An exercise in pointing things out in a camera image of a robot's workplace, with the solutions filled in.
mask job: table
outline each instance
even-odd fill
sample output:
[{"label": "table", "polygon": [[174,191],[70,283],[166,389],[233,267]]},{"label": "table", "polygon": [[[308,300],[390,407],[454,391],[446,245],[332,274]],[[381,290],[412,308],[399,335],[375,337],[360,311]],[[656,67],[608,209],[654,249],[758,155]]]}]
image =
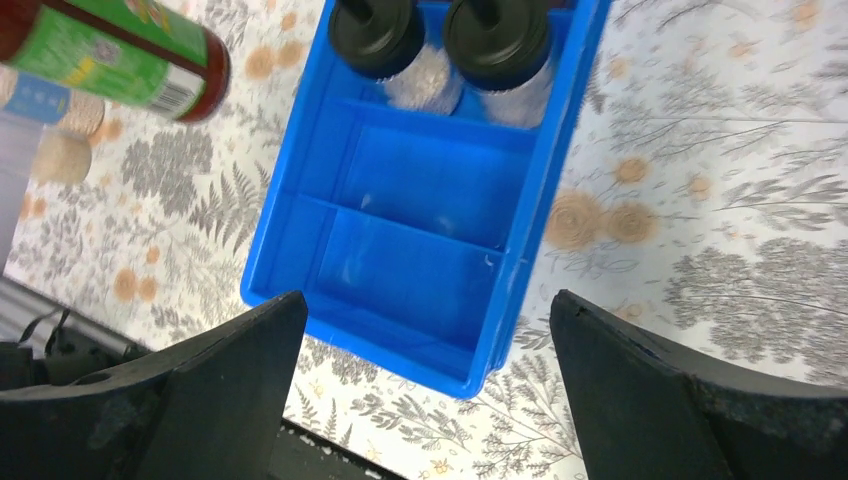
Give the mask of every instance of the table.
[{"label": "table", "polygon": [[[6,273],[162,348],[238,288],[322,3],[166,2],[228,102],[111,105],[84,185],[29,186]],[[312,338],[285,416],[411,479],[584,479],[547,327],[569,288],[737,364],[848,386],[848,2],[618,0],[506,367],[457,402]]]}]

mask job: bottle cap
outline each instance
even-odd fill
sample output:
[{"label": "bottle cap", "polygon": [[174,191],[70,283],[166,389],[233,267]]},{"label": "bottle cap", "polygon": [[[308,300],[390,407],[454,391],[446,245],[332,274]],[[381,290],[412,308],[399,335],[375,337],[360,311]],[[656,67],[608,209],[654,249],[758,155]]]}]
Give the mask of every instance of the bottle cap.
[{"label": "bottle cap", "polygon": [[457,70],[482,90],[511,90],[533,78],[551,51],[538,0],[454,0],[442,39]]},{"label": "bottle cap", "polygon": [[415,0],[336,0],[329,30],[339,57],[374,80],[403,71],[424,46]]}]

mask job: bottle label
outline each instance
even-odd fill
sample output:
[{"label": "bottle label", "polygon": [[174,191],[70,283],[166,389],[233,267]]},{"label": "bottle label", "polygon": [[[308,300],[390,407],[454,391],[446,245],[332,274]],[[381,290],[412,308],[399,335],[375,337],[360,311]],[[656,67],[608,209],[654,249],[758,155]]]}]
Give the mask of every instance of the bottle label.
[{"label": "bottle label", "polygon": [[178,118],[203,93],[203,28],[152,0],[49,0],[10,65]]},{"label": "bottle label", "polygon": [[26,73],[19,73],[15,90],[2,111],[48,125],[55,125],[68,112],[71,91]]}]

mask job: glass shaker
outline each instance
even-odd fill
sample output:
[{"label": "glass shaker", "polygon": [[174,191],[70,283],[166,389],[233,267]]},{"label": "glass shaker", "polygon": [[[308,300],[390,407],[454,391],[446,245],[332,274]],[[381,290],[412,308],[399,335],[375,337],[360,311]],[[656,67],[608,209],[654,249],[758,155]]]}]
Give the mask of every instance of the glass shaker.
[{"label": "glass shaker", "polygon": [[535,0],[454,0],[442,32],[448,56],[493,123],[534,128],[553,86],[551,32]]},{"label": "glass shaker", "polygon": [[330,44],[359,75],[375,82],[389,104],[450,115],[462,80],[448,55],[427,42],[414,0],[336,0]]}]

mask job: green label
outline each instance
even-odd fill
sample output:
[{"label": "green label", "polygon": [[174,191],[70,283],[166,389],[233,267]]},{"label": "green label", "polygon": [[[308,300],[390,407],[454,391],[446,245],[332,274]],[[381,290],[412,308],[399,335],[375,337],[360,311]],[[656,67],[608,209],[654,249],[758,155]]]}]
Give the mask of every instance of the green label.
[{"label": "green label", "polygon": [[67,0],[123,30],[206,66],[203,27],[153,0]]},{"label": "green label", "polygon": [[185,113],[205,86],[201,77],[167,60],[46,7],[9,63],[169,118]]}]

